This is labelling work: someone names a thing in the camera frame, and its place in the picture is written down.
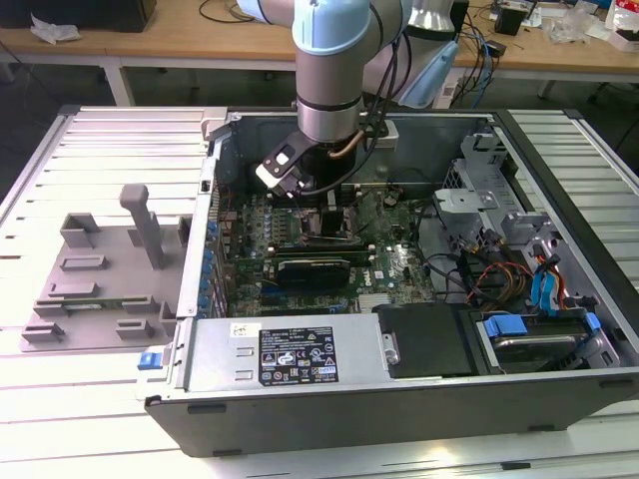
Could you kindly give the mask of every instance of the green circuit board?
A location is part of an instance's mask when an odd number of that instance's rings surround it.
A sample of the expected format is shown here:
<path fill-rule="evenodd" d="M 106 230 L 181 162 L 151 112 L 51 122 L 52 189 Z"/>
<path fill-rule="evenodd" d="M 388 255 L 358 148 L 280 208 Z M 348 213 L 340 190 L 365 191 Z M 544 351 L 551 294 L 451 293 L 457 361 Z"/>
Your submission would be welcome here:
<path fill-rule="evenodd" d="M 272 208 L 264 198 L 251 197 L 223 218 L 229 317 L 281 314 L 360 312 L 361 294 L 385 293 L 390 302 L 434 299 L 430 278 L 421 268 L 408 240 L 414 205 L 398 202 L 385 208 L 381 195 L 368 195 L 356 206 L 350 224 L 355 232 L 349 244 L 357 251 L 307 251 L 303 247 L 286 257 L 273 255 L 273 245 L 300 246 L 308 238 L 302 218 L 315 210 L 292 205 Z M 287 259 L 341 258 L 351 262 L 348 284 L 340 289 L 287 291 L 274 282 L 273 270 Z"/>

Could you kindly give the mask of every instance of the screw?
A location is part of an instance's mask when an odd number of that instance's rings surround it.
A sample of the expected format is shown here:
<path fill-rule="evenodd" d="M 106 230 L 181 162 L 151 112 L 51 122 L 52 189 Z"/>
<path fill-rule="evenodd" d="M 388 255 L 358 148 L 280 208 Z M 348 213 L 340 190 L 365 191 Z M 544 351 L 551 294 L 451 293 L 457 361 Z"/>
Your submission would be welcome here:
<path fill-rule="evenodd" d="M 384 351 L 384 355 L 386 356 L 386 362 L 388 364 L 397 364 L 399 362 L 399 356 L 396 351 L 392 349 L 387 349 Z"/>

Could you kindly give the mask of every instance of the warning label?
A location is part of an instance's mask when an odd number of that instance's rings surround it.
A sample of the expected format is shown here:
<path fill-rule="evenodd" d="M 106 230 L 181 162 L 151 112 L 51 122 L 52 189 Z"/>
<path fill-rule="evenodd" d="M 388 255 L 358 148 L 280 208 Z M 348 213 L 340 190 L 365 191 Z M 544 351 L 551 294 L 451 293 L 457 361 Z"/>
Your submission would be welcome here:
<path fill-rule="evenodd" d="M 332 327 L 260 330 L 263 386 L 337 382 Z"/>

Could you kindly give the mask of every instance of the white sticker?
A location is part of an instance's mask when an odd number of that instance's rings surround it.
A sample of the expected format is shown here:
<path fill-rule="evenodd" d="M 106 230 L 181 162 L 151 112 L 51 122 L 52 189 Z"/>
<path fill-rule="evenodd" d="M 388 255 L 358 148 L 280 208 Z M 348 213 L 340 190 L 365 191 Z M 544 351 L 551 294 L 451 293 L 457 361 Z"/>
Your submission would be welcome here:
<path fill-rule="evenodd" d="M 258 337 L 260 329 L 260 322 L 232 322 L 231 337 Z"/>
<path fill-rule="evenodd" d="M 102 309 L 100 304 L 63 304 L 63 307 L 70 311 L 81 309 Z"/>

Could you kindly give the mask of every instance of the motherboard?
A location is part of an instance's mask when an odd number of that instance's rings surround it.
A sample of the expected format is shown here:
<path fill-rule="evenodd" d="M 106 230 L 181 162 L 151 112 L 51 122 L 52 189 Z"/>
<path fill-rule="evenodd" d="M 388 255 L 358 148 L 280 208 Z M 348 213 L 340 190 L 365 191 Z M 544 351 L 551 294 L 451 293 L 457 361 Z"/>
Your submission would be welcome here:
<path fill-rule="evenodd" d="M 221 194 L 219 203 L 228 317 L 371 312 L 434 299 L 413 240 L 418 201 L 380 188 L 351 192 L 323 212 L 258 195 Z"/>

